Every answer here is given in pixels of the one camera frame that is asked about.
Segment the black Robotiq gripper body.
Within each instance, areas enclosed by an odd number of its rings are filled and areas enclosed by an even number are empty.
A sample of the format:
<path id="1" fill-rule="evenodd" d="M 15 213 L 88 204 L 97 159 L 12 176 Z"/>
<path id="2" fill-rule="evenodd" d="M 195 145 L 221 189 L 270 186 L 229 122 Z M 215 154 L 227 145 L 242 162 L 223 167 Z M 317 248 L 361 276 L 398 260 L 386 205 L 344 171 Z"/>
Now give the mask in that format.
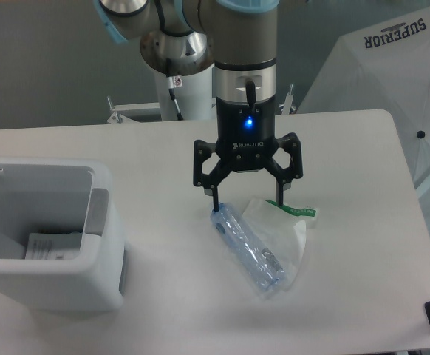
<path id="1" fill-rule="evenodd" d="M 254 107 L 217 98 L 216 113 L 216 153 L 221 167 L 231 172 L 263 169 L 276 152 L 275 98 Z"/>

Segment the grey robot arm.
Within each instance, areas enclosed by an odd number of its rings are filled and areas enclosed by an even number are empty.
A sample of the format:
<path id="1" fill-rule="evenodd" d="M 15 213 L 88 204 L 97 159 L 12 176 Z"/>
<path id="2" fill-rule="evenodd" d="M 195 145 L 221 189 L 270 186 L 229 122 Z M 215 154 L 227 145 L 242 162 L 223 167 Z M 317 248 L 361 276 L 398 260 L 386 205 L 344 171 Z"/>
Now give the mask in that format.
<path id="1" fill-rule="evenodd" d="M 212 198 L 231 172 L 268 171 L 276 179 L 276 203 L 303 175 L 301 143 L 275 136 L 277 1 L 97 1 L 117 38 L 159 32 L 176 40 L 201 35 L 203 45 L 180 60 L 199 63 L 212 54 L 218 138 L 194 142 L 195 186 Z"/>

